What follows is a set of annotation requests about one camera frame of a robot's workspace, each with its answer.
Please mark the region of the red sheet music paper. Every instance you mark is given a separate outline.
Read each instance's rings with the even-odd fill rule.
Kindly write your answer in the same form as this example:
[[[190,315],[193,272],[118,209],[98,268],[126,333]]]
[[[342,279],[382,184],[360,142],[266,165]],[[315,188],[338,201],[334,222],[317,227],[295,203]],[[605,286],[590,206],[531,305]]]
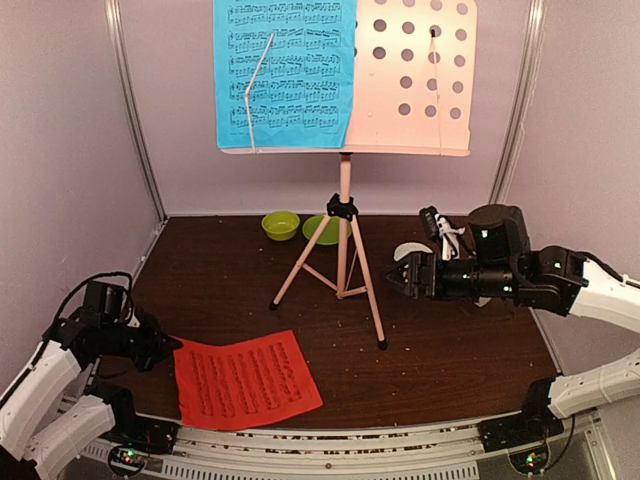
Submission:
[[[174,352],[182,424],[235,432],[323,406],[293,331],[212,346],[189,340]]]

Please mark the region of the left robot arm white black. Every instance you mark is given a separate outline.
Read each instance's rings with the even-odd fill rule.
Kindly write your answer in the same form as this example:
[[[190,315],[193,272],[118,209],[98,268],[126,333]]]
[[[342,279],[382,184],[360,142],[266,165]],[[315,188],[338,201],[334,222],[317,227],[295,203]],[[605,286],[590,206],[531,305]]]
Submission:
[[[1,396],[1,476],[55,479],[93,441],[113,442],[108,456],[130,474],[144,466],[140,454],[172,452],[178,424],[137,414],[132,392],[98,383],[52,422],[45,419],[65,390],[100,359],[118,357],[147,373],[182,348],[157,318],[135,305],[130,284],[112,283],[118,272],[93,275],[68,293],[83,295],[69,316],[61,302],[42,340]]]

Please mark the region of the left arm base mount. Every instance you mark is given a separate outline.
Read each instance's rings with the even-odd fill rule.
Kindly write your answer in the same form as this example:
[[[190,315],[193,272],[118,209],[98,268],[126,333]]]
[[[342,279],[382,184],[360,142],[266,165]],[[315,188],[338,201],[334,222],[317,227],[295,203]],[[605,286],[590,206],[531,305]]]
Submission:
[[[180,426],[171,421],[138,415],[132,403],[108,403],[115,426],[100,438],[150,454],[164,455],[173,451]]]

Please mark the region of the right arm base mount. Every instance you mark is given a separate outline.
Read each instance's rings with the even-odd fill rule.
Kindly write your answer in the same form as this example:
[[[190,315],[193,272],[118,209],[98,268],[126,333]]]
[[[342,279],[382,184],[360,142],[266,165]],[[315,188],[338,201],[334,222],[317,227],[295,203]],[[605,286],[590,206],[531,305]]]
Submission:
[[[486,453],[542,442],[564,432],[549,409],[548,393],[531,387],[519,413],[484,420],[477,426]]]

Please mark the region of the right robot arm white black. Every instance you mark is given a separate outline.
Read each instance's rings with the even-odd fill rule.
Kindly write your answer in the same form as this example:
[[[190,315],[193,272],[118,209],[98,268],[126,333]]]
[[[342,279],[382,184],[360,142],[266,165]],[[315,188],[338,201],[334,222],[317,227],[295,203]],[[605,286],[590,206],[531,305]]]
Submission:
[[[489,204],[467,217],[474,248],[466,257],[399,246],[386,280],[407,297],[436,301],[502,298],[559,316],[601,320],[639,330],[639,283],[590,252],[530,246],[521,209]],[[639,393],[639,354],[530,385],[513,419],[519,440],[535,440],[551,424]]]

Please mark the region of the pink music stand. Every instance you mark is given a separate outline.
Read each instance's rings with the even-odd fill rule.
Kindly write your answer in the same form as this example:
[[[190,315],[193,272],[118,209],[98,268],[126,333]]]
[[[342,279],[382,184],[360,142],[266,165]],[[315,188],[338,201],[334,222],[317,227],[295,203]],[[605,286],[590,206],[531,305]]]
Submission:
[[[464,157],[470,152],[470,115],[475,71],[478,6],[473,1],[354,1],[357,4],[352,114],[346,143],[338,149],[259,150],[219,148],[227,154],[334,152],[340,188],[328,202],[321,226],[339,224],[338,298],[374,296],[351,195],[357,153]]]

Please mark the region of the blue sheet music paper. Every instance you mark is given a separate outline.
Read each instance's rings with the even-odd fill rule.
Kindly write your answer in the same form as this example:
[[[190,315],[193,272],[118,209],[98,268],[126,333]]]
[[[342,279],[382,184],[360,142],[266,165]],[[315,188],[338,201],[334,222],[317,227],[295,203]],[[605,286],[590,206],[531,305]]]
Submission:
[[[216,1],[221,149],[338,149],[352,114],[354,1]]]

